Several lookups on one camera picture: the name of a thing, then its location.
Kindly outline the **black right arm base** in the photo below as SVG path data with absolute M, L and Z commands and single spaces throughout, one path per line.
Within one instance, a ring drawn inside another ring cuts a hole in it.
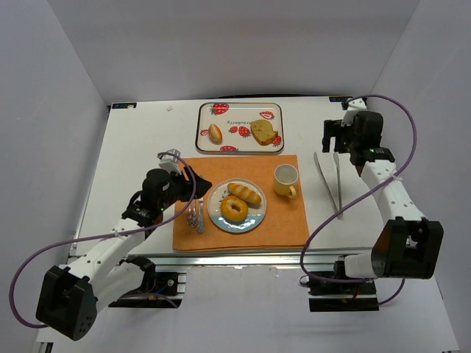
M 300 277 L 299 283 L 308 289 L 309 310 L 312 313 L 379 310 L 373 282 L 336 283 L 304 275 Z

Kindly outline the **metal food tongs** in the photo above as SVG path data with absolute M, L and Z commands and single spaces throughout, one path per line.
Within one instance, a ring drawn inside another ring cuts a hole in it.
M 339 154 L 337 152 L 333 153 L 333 161 L 336 167 L 337 199 L 334 199 L 333 197 L 333 193 L 329 187 L 329 184 L 327 183 L 327 179 L 325 178 L 325 175 L 323 173 L 321 163 L 319 161 L 319 156 L 316 151 L 314 152 L 313 159 L 314 159 L 314 163 L 315 163 L 319 178 L 321 179 L 321 182 L 327 193 L 328 199 L 330 200 L 334 214 L 336 215 L 337 219 L 342 220 L 343 214 L 339 213 L 340 209 L 343 207 L 343 200 L 342 200 L 342 194 L 341 194 L 341 169 L 340 169 Z

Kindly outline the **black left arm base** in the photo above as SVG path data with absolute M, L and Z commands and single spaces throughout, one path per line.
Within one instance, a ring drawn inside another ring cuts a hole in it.
M 108 305 L 109 308 L 177 309 L 185 290 L 186 275 L 183 272 L 167 271 L 151 264 L 151 260 L 130 255 L 119 265 L 131 265 L 144 274 L 141 285 L 128 291 Z

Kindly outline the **golden bagel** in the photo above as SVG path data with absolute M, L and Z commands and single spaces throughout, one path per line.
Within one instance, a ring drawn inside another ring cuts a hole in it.
M 220 210 L 228 221 L 241 222 L 248 215 L 247 203 L 236 196 L 225 197 L 220 204 Z

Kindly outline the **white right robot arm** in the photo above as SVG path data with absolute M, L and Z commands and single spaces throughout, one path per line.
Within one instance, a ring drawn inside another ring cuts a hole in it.
M 393 154 L 380 144 L 382 130 L 382 115 L 369 111 L 324 122 L 322 150 L 350 155 L 358 175 L 373 192 L 384 224 L 369 254 L 344 257 L 345 276 L 429 279 L 436 267 L 444 230 L 412 202 L 396 175 Z

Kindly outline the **striped long bread roll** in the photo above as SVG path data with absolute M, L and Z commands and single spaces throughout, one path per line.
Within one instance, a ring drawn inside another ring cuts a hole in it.
M 237 183 L 229 183 L 227 185 L 227 190 L 232 195 L 250 204 L 259 205 L 262 202 L 261 197 L 255 191 L 249 189 L 244 185 Z

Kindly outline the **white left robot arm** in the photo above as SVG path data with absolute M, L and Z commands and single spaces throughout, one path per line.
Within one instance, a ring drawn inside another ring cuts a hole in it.
M 183 171 L 148 171 L 111 238 L 99 241 L 74 262 L 63 267 L 55 265 L 46 272 L 36 318 L 64 336 L 79 340 L 109 304 L 128 293 L 154 290 L 155 264 L 130 251 L 154 232 L 166 209 L 176 202 L 204 196 L 211 186 L 189 167 Z

